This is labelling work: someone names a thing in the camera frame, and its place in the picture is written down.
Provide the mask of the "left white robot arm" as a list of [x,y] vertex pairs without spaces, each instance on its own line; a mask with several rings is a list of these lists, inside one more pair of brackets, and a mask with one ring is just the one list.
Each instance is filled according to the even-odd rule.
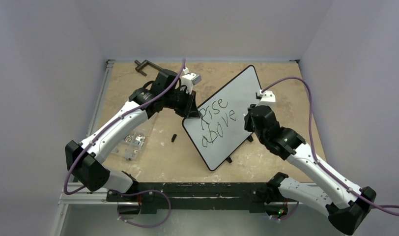
[[113,149],[131,131],[164,108],[172,109],[182,118],[200,118],[194,85],[201,75],[182,68],[179,73],[163,69],[154,81],[135,90],[123,107],[99,130],[80,142],[71,140],[65,146],[68,175],[74,176],[93,192],[100,188],[118,191],[125,201],[137,197],[136,180],[126,172],[103,166]]

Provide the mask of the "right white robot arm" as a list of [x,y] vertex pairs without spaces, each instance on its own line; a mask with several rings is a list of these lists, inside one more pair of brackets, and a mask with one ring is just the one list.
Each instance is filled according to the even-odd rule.
[[301,135],[280,126],[269,106],[250,105],[244,120],[245,130],[254,132],[267,150],[304,172],[316,184],[309,186],[278,172],[267,183],[268,201],[281,197],[296,200],[325,215],[341,233],[353,235],[370,212],[367,201],[373,202],[376,192],[353,183],[313,153]]

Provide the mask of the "white whiteboard black frame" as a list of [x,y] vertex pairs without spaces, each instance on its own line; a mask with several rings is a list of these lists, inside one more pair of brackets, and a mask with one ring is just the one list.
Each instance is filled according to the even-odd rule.
[[216,170],[251,135],[244,129],[244,116],[257,103],[260,89],[256,69],[248,65],[199,105],[200,118],[183,119],[182,127],[208,170]]

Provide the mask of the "black marker cap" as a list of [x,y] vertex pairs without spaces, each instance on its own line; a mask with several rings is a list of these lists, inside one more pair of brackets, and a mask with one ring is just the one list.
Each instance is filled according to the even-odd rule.
[[173,134],[173,136],[172,136],[172,138],[171,138],[171,142],[172,142],[172,143],[175,141],[176,137],[177,137],[177,134]]

